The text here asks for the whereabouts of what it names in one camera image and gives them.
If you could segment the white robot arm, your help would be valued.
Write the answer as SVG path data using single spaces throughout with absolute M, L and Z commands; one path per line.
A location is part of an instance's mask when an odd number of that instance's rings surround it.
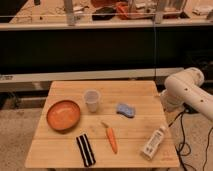
M 163 108 L 172 112 L 186 103 L 213 122 L 213 95 L 200 88 L 203 83 L 204 74 L 195 67 L 171 74 L 160 93 Z

